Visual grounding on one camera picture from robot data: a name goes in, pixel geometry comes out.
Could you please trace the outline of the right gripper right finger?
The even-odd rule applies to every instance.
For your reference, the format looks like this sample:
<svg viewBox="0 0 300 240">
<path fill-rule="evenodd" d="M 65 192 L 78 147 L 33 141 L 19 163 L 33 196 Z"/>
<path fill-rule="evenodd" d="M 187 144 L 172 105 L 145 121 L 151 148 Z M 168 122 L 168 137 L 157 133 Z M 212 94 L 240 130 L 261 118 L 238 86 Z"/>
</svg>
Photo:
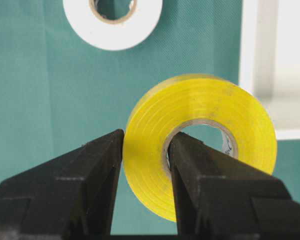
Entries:
<svg viewBox="0 0 300 240">
<path fill-rule="evenodd" d="M 177 231 L 198 240 L 300 240 L 284 183 L 183 132 L 168 156 Z"/>
</svg>

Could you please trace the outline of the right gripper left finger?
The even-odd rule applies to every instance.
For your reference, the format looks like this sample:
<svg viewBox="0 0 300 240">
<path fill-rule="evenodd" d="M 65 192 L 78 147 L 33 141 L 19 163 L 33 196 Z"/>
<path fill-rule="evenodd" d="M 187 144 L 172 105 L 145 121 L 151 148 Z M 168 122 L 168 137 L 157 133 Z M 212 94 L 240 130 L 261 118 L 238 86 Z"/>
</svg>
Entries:
<svg viewBox="0 0 300 240">
<path fill-rule="evenodd" d="M 124 131 L 0 183 L 0 240 L 85 240 L 111 232 Z"/>
</svg>

